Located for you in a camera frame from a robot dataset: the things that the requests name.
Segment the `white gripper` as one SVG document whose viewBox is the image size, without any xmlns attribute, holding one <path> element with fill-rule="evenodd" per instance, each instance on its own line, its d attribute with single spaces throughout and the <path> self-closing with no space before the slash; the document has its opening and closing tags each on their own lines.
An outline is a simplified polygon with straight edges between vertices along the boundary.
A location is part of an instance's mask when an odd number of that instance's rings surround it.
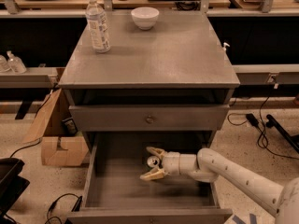
<svg viewBox="0 0 299 224">
<path fill-rule="evenodd" d="M 157 147 L 146 147 L 146 150 L 151 155 L 162 160 L 163 169 L 153 168 L 141 175 L 141 180 L 151 181 L 162 179 L 165 177 L 165 173 L 168 175 L 187 175 L 198 169 L 197 156 L 195 154 L 167 153 L 164 149 Z"/>
</svg>

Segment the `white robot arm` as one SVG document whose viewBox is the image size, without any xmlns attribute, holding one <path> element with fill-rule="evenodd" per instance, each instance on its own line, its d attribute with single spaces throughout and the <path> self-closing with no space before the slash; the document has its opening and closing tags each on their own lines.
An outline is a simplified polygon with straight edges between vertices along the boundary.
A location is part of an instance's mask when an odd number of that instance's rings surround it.
<svg viewBox="0 0 299 224">
<path fill-rule="evenodd" d="M 220 175 L 272 215 L 275 224 L 299 224 L 299 178 L 281 186 L 210 148 L 201 148 L 196 154 L 167 152 L 157 147 L 147 147 L 147 151 L 150 170 L 140 176 L 144 181 L 187 175 L 195 181 L 213 183 Z"/>
</svg>

